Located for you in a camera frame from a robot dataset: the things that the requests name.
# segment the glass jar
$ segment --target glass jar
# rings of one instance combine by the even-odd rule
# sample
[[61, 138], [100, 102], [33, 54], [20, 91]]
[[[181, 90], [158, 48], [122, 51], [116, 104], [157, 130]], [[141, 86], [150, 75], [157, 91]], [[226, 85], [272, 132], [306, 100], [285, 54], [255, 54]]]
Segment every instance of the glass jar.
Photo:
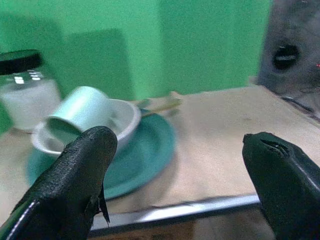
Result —
[[14, 127], [31, 133], [61, 102], [52, 74], [37, 50], [0, 54], [0, 100]]

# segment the mint green mug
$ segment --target mint green mug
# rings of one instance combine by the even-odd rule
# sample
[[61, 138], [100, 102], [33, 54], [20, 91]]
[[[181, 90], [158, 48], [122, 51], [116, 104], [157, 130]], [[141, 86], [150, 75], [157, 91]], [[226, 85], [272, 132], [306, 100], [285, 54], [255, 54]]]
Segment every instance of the mint green mug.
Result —
[[108, 127], [112, 114], [111, 101], [104, 92], [79, 86], [46, 118], [46, 128], [66, 145], [92, 127]]

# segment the green wall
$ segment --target green wall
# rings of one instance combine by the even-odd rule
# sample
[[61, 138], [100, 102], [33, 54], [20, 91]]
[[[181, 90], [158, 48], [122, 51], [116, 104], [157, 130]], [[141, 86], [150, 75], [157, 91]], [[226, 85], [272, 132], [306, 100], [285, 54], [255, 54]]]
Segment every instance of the green wall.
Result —
[[[244, 86], [271, 0], [2, 0], [0, 52], [38, 49], [76, 86], [143, 99]], [[0, 133], [11, 125], [0, 107]]]

